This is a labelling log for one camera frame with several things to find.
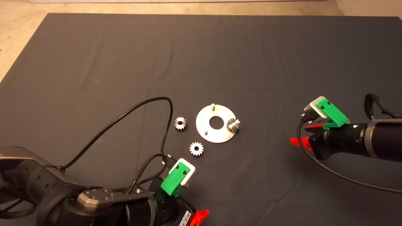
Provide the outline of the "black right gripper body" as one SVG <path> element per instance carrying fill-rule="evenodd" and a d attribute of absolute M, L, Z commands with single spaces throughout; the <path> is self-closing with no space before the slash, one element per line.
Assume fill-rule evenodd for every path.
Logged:
<path fill-rule="evenodd" d="M 367 124 L 345 124 L 330 130 L 307 131 L 316 159 L 327 160 L 335 153 L 350 153 L 370 157 L 364 136 Z"/>

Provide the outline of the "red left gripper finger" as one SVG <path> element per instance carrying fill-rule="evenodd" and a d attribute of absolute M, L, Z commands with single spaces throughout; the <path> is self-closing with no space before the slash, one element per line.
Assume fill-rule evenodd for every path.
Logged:
<path fill-rule="evenodd" d="M 201 226 L 202 223 L 207 219 L 209 214 L 210 214 L 210 211 L 208 209 L 199 210 L 199 211 L 194 212 L 190 217 L 188 225 L 189 226 Z"/>

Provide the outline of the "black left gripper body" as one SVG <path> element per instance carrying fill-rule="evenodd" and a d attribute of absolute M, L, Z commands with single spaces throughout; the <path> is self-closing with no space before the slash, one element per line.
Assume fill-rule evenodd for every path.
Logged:
<path fill-rule="evenodd" d="M 153 226 L 189 226 L 196 209 L 182 196 L 169 196 L 160 186 L 162 180 L 153 180 L 149 191 L 153 193 Z"/>

